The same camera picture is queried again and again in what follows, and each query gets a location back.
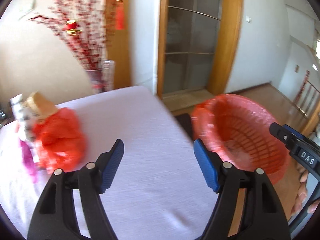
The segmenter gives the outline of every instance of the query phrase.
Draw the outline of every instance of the pink cloth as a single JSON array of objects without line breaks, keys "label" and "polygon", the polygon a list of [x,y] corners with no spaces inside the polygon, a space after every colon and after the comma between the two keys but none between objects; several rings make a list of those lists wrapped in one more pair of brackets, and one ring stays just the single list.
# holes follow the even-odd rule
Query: pink cloth
[{"label": "pink cloth", "polygon": [[30,147],[26,142],[21,141],[20,139],[19,139],[19,143],[22,151],[22,163],[27,169],[28,174],[31,176],[33,183],[36,183],[38,181],[37,171],[36,171],[36,166],[33,162],[33,157],[32,157]]}]

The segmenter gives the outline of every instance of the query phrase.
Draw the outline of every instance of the wooden door frame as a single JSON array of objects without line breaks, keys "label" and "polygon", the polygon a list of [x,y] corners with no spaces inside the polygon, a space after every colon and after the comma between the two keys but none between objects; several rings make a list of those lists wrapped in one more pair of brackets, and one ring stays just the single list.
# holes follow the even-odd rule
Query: wooden door frame
[{"label": "wooden door frame", "polygon": [[[161,98],[164,84],[165,47],[168,22],[168,0],[160,0],[157,95]],[[222,14],[216,53],[207,90],[223,93],[236,55],[242,20],[243,0],[222,0]]]}]

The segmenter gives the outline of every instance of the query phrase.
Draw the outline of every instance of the glass door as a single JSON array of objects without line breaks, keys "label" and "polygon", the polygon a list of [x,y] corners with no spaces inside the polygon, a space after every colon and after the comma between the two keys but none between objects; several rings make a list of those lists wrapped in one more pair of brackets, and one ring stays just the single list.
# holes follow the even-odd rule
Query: glass door
[{"label": "glass door", "polygon": [[164,93],[207,86],[221,0],[169,0]]}]

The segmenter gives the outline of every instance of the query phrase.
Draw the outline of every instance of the tiled floor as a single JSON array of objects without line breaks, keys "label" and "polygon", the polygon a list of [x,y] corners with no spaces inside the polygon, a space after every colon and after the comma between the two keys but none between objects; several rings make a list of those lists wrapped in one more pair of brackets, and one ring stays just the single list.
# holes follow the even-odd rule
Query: tiled floor
[{"label": "tiled floor", "polygon": [[171,112],[174,112],[177,110],[181,111],[183,109],[191,108],[192,106],[195,106],[212,97],[213,95],[209,93],[207,90],[201,89],[196,91],[186,91],[183,93],[177,93],[167,96],[164,95],[162,101]]}]

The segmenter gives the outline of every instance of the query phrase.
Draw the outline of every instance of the finger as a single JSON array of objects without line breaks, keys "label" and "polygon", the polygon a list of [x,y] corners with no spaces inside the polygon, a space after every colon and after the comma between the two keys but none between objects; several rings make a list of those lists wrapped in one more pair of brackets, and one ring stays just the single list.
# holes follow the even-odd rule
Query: finger
[{"label": "finger", "polygon": [[308,178],[308,174],[309,174],[309,171],[305,170],[302,175],[301,175],[301,178],[300,178],[300,182],[305,182],[307,181],[307,178]]},{"label": "finger", "polygon": [[318,205],[319,205],[320,200],[316,200],[315,202],[313,202],[310,207],[308,207],[308,213],[313,213],[316,211]]},{"label": "finger", "polygon": [[299,212],[302,208],[302,202],[300,198],[297,196],[293,206],[293,214]]},{"label": "finger", "polygon": [[303,203],[305,201],[305,199],[307,198],[307,188],[306,188],[306,182],[303,182],[300,184],[300,187],[298,189],[298,197],[301,201],[301,203]]},{"label": "finger", "polygon": [[297,170],[298,170],[298,172],[299,172],[300,174],[303,173],[303,172],[306,170],[306,168],[303,167],[300,163],[297,163],[296,168],[297,168]]}]

